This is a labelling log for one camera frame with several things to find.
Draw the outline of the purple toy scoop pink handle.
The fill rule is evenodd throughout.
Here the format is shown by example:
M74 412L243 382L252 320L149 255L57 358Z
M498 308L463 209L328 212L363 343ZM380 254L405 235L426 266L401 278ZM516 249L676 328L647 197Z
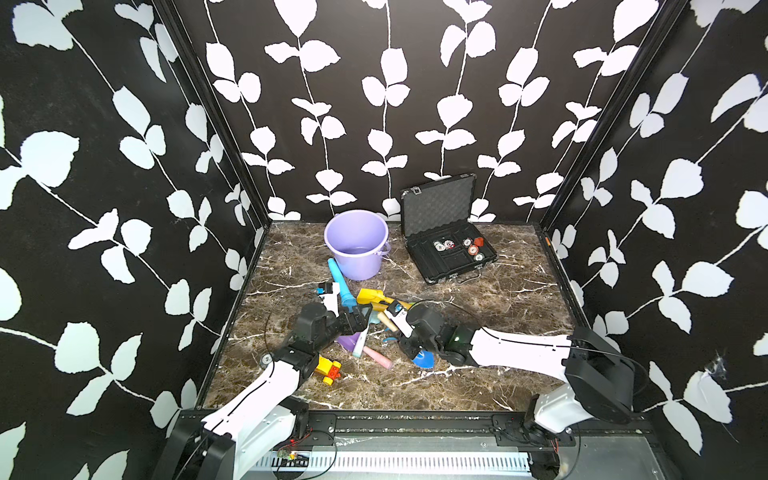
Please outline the purple toy scoop pink handle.
M351 353L352 355L355 355L357 352L356 347L358 344L358 340L360 339L360 332L357 332L353 335L346 335L346 336L339 336L336 339L336 342L347 352ZM360 354L365 354L369 356L372 360L374 360L376 363L378 363L380 366L382 366L385 369L391 369L393 367L393 362L386 356L380 354L379 352L369 348L368 346L363 345L360 349Z

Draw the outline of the blue toy trowel yellow handle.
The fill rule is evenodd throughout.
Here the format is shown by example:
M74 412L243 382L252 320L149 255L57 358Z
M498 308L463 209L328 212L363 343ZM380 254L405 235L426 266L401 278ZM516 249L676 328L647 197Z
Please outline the blue toy trowel yellow handle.
M433 369L435 366L434 354L425 350L421 350L413 359L412 363L417 367L425 370Z

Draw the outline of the light blue toy shovel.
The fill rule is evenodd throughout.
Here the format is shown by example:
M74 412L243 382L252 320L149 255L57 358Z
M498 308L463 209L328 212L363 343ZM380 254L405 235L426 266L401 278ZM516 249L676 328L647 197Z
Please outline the light blue toy shovel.
M367 355L369 355L371 358L373 358L378 363L382 363L385 360L385 357L383 355L381 355L380 353L376 352L375 350L371 350L370 348L368 348L366 346L366 340L367 340L367 335L368 335L368 332L369 332L370 325L372 323L379 323L380 322L380 320L378 318L378 315L379 315L379 313L376 312L376 311L373 311L371 313L371 315L369 317L368 328L360 333L360 335L359 335L359 337L358 337L358 339L356 341L355 347L353 349L353 356L354 357L360 358L363 353L366 353Z

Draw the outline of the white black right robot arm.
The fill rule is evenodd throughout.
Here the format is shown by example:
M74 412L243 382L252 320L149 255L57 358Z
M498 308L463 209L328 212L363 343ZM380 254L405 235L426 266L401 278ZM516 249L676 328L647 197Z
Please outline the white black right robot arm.
M502 429L516 441L542 444L589 419L619 425L632 419L635 367L588 328L557 336L506 333L457 323L428 301L407 310L391 306L386 315L410 358L429 351L453 366L509 367L561 381L552 392L534 396L523 419Z

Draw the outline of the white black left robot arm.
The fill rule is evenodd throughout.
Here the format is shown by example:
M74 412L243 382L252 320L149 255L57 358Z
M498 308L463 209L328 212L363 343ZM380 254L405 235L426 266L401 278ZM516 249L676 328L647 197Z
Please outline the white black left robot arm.
M264 372L223 407L201 418L181 413L152 473L154 479L241 479L268 451L307 431L307 404L293 397L338 337L366 329L370 305L337 314L309 303L272 353Z

